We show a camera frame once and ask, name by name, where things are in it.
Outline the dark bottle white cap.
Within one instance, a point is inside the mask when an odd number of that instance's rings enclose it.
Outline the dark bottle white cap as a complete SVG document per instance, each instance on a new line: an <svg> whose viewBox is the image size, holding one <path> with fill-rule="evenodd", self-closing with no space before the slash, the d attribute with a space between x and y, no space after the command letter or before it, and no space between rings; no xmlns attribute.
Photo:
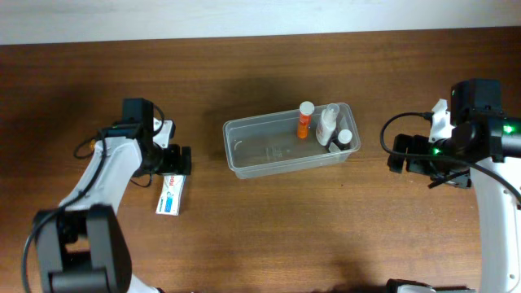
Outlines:
<svg viewBox="0 0 521 293"><path fill-rule="evenodd" d="M352 132L349 129L342 129L338 132L334 140L334 144L341 150L347 150L351 147Z"/></svg>

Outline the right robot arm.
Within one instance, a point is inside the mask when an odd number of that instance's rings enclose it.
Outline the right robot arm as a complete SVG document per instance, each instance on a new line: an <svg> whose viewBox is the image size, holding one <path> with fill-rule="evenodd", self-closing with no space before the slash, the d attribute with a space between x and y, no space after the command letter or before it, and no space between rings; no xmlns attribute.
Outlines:
<svg viewBox="0 0 521 293"><path fill-rule="evenodd" d="M520 119L501 105L498 80L474 78L451 88L429 112L428 136L398 134L387 165L431 179L430 186L471 188L479 211L479 291L520 290Z"/></svg>

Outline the clear plastic container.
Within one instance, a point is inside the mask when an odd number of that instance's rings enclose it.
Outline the clear plastic container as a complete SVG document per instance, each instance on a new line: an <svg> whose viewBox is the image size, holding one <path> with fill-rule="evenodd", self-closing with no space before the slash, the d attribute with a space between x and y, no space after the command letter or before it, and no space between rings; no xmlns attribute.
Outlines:
<svg viewBox="0 0 521 293"><path fill-rule="evenodd" d="M350 147L330 152L316 139L316 128L325 105L315 107L305 139L297 137L300 112L275 112L229 120L223 125L225 153L229 168L240 179L263 177L343 163L361 147L361 139L351 107L339 103L337 129L352 132Z"/></svg>

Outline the white Panadol box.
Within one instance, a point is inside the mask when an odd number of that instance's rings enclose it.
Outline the white Panadol box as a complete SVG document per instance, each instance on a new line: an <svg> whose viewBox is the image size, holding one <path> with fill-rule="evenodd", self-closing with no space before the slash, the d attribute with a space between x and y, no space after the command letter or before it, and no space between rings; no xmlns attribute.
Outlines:
<svg viewBox="0 0 521 293"><path fill-rule="evenodd" d="M160 198L155 210L156 214L178 216L180 214L182 192L186 183L184 175L164 176Z"/></svg>

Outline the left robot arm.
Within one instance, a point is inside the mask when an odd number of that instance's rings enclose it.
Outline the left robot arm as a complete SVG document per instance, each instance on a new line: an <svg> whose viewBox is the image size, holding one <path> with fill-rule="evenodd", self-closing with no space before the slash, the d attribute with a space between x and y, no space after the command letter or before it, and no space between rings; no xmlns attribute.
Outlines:
<svg viewBox="0 0 521 293"><path fill-rule="evenodd" d="M188 176L191 149L170 142L176 126L153 102L126 98L122 117L86 142L89 165L55 209L33 219L44 292L155 292L137 278L116 214L135 177Z"/></svg>

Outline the orange tube white cap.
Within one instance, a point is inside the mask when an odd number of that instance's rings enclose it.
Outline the orange tube white cap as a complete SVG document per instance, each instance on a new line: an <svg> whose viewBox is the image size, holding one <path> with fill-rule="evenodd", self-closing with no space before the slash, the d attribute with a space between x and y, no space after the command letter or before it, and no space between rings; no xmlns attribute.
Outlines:
<svg viewBox="0 0 521 293"><path fill-rule="evenodd" d="M314 113L314 105L310 101L304 101L299 106L299 124L297 127L297 137L305 139L308 137L309 125Z"/></svg>

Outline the white spray bottle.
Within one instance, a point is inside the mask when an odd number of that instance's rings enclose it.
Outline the white spray bottle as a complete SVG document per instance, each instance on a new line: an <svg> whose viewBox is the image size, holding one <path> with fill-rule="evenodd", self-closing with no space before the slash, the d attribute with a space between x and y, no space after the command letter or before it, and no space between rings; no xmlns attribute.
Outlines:
<svg viewBox="0 0 521 293"><path fill-rule="evenodd" d="M336 121L339 114L339 105L329 104L322 110L316 128L316 138L320 145L325 146L336 129Z"/></svg>

